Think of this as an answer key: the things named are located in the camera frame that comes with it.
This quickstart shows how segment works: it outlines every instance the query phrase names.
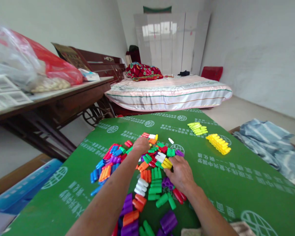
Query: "bed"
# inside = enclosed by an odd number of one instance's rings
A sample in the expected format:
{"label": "bed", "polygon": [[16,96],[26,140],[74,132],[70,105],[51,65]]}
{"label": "bed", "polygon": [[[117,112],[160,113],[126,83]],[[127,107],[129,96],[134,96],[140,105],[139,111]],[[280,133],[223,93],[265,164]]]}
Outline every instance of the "bed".
{"label": "bed", "polygon": [[229,86],[197,75],[135,82],[124,79],[111,85],[106,97],[133,111],[155,112],[210,108],[232,97]]}
{"label": "bed", "polygon": [[126,68],[119,57],[53,45],[61,58],[77,68],[114,78],[105,95],[116,115],[210,108],[232,97],[229,86],[196,75],[135,82],[124,77]]}

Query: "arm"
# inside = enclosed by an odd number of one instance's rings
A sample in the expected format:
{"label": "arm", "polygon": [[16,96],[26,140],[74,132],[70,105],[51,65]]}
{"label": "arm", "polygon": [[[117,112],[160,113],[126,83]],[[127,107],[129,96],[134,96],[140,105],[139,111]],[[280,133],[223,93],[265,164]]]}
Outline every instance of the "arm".
{"label": "arm", "polygon": [[147,138],[138,138],[133,149],[93,198],[66,236],[111,236],[128,193],[140,156],[150,149]]}
{"label": "arm", "polygon": [[181,156],[174,156],[169,160],[173,164],[174,172],[169,169],[164,169],[164,171],[175,187],[188,198],[199,218],[204,234],[206,236],[238,236],[215,209],[202,188],[197,186],[188,162]]}

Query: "pile of building blocks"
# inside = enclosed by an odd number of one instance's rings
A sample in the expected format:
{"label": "pile of building blocks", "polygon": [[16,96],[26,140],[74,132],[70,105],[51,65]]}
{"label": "pile of building blocks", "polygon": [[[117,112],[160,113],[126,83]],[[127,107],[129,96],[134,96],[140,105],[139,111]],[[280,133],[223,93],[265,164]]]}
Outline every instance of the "pile of building blocks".
{"label": "pile of building blocks", "polygon": [[231,148],[228,147],[228,143],[220,138],[218,134],[210,134],[206,139],[223,155],[228,154],[231,150]]}
{"label": "pile of building blocks", "polygon": [[[169,157],[175,155],[184,156],[184,154],[179,150],[175,151],[158,142],[157,134],[143,133],[142,137],[149,138],[151,148],[139,159],[139,165],[137,165],[136,169],[140,171],[141,177],[138,179],[134,189],[136,193],[135,198],[132,199],[132,193],[127,195],[113,235],[128,236],[140,234],[140,236],[155,236],[146,220],[143,222],[143,227],[139,227],[139,214],[143,211],[147,200],[156,201],[157,208],[169,202],[171,209],[176,209],[176,204],[171,193],[167,192],[162,195],[162,188],[166,187],[173,190],[173,193],[175,191],[174,194],[178,196],[176,198],[181,204],[183,204],[186,198],[181,192],[175,189],[168,177],[162,178],[161,171],[165,168],[172,168],[172,163],[168,159]],[[133,143],[128,140],[125,142],[125,146],[129,149],[126,150],[122,145],[113,144],[103,159],[96,165],[96,169],[91,173],[91,183],[98,181],[100,186],[91,193],[92,196],[99,192],[111,174],[131,152]],[[176,222],[177,219],[174,213],[172,211],[168,212],[161,220],[162,229],[159,230],[157,235],[169,235],[177,225]]]}
{"label": "pile of building blocks", "polygon": [[207,127],[206,126],[202,126],[200,124],[200,122],[194,122],[194,123],[189,123],[188,124],[189,128],[193,131],[193,133],[195,135],[202,135],[207,133]]}

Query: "hand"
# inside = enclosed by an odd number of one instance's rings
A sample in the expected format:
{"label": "hand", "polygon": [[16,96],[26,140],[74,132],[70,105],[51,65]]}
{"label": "hand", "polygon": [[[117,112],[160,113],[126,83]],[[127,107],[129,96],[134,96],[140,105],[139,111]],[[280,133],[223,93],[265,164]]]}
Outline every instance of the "hand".
{"label": "hand", "polygon": [[169,160],[173,164],[174,172],[171,172],[170,169],[164,169],[165,174],[179,191],[187,195],[197,185],[188,162],[177,155],[170,157]]}
{"label": "hand", "polygon": [[134,151],[138,151],[140,155],[148,152],[150,150],[150,145],[148,144],[148,139],[146,137],[138,138],[134,144],[133,149]]}

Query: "white wall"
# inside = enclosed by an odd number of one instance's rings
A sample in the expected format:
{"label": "white wall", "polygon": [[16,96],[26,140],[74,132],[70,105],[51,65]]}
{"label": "white wall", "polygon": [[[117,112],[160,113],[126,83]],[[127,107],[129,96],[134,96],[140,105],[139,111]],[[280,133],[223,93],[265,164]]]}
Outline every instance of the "white wall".
{"label": "white wall", "polygon": [[295,118],[295,0],[216,0],[203,66],[236,96]]}
{"label": "white wall", "polygon": [[[0,0],[0,25],[39,42],[124,57],[127,44],[116,0]],[[62,132],[78,145],[93,128],[80,117]],[[0,178],[40,152],[0,127]]]}
{"label": "white wall", "polygon": [[117,0],[127,46],[138,45],[134,25],[134,14],[143,14],[143,6],[166,8],[172,6],[172,13],[197,12],[208,9],[210,0]]}

